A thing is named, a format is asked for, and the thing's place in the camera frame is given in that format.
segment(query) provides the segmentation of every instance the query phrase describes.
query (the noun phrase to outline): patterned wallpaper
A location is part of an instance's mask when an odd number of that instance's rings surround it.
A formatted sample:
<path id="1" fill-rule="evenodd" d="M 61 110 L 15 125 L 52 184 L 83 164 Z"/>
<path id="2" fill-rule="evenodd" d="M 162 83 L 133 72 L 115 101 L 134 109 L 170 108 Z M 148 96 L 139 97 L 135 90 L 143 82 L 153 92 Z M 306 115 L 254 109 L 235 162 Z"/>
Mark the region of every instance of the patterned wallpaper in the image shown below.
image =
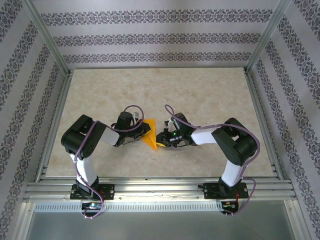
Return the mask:
<path id="1" fill-rule="evenodd" d="M 312 239 L 320 239 L 319 19 L 318 2 L 292 1 L 251 74 Z"/>
<path id="2" fill-rule="evenodd" d="M 35 179 L 64 75 L 18 0 L 0 0 L 0 240 Z"/>
<path id="3" fill-rule="evenodd" d="M 244 67 L 278 0 L 34 3 L 70 69 Z"/>

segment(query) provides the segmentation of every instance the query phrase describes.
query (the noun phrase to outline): robotic arm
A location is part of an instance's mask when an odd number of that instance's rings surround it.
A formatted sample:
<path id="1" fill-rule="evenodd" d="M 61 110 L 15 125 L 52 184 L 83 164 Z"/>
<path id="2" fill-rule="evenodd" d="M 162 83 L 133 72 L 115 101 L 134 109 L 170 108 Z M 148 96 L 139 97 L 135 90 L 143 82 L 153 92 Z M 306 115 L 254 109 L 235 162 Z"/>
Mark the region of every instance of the robotic arm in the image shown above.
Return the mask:
<path id="1" fill-rule="evenodd" d="M 93 124 L 94 121 L 91 117 L 82 115 L 63 134 L 61 144 L 73 160 Z M 96 122 L 81 151 L 77 155 L 75 164 L 79 174 L 77 174 L 75 189 L 72 189 L 77 193 L 79 198 L 98 199 L 98 196 L 87 187 L 86 183 L 92 189 L 99 192 L 101 186 L 99 186 L 99 178 L 92 162 L 92 153 L 99 141 L 119 147 L 123 144 L 136 142 L 151 130 L 149 124 L 143 122 L 143 119 L 139 119 L 137 113 L 133 116 L 126 111 L 120 113 L 117 122 L 112 124 L 111 127 L 114 127 L 114 129 L 107 127 L 107 125 L 102 122 Z"/>
<path id="2" fill-rule="evenodd" d="M 233 198 L 235 189 L 241 182 L 241 175 L 246 161 L 258 149 L 255 139 L 246 131 L 235 127 L 221 126 L 197 129 L 189 126 L 186 117 L 177 113 L 169 121 L 165 121 L 163 132 L 156 136 L 156 142 L 163 147 L 198 146 L 202 144 L 218 144 L 227 158 L 222 176 L 219 178 L 219 195 L 221 198 Z M 175 130 L 169 131 L 169 124 L 173 123 Z M 226 125 L 245 127 L 235 118 L 230 118 Z"/>

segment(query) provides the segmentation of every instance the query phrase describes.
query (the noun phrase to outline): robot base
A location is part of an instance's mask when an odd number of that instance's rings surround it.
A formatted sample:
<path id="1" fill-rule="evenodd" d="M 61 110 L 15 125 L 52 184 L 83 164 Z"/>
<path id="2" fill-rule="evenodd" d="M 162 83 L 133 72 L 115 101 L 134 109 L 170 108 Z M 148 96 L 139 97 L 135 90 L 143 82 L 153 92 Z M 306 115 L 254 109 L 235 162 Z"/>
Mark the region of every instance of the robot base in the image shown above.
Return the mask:
<path id="1" fill-rule="evenodd" d="M 247 199 L 249 197 L 247 184 L 244 182 L 240 182 L 236 187 L 232 188 L 228 192 L 228 196 L 223 196 L 221 194 L 220 183 L 218 182 L 207 182 L 202 185 L 198 185 L 199 188 L 203 189 L 204 191 L 204 199 L 216 199 L 216 200 L 223 200 L 223 199 L 235 199 L 236 193 L 238 193 L 239 199 Z"/>
<path id="2" fill-rule="evenodd" d="M 97 192 L 101 194 L 104 200 L 113 200 L 115 196 L 115 185 L 114 184 L 98 184 Z M 70 194 L 71 200 L 91 200 L 100 201 L 100 198 L 93 194 L 93 197 L 82 190 L 79 190 L 77 184 L 73 184 Z"/>

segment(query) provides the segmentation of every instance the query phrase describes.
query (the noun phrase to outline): beige tabletop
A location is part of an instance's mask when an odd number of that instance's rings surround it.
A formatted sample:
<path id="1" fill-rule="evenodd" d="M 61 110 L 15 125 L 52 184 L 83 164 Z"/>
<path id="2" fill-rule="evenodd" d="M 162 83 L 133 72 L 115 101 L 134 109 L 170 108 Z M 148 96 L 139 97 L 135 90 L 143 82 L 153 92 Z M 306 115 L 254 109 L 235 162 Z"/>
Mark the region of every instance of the beige tabletop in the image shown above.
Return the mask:
<path id="1" fill-rule="evenodd" d="M 261 142 L 260 155 L 244 175 L 273 176 L 242 68 L 75 70 L 46 176 L 76 175 L 60 140 L 82 114 L 110 125 L 132 104 L 142 107 L 145 118 L 156 119 L 157 133 L 170 117 L 165 104 L 196 126 L 238 119 Z M 220 177 L 227 162 L 217 144 L 158 147 L 155 151 L 142 140 L 120 147 L 99 142 L 92 156 L 100 177 Z"/>

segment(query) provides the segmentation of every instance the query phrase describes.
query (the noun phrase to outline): yellow plastic piece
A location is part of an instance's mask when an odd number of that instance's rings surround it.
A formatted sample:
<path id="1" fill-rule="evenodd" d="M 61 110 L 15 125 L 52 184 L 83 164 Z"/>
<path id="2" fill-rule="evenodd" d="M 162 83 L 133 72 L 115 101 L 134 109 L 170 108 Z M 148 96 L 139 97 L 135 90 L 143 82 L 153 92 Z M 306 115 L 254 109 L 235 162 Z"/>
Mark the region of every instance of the yellow plastic piece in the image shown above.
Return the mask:
<path id="1" fill-rule="evenodd" d="M 155 119 L 144 119 L 144 123 L 149 124 L 151 130 L 146 133 L 141 139 L 148 144 L 154 150 L 157 150 L 156 144 L 156 120 Z"/>
<path id="2" fill-rule="evenodd" d="M 156 142 L 155 144 L 157 144 L 157 145 L 160 146 L 160 147 L 165 147 L 165 145 L 162 144 L 162 143 L 160 143 L 160 142 Z"/>

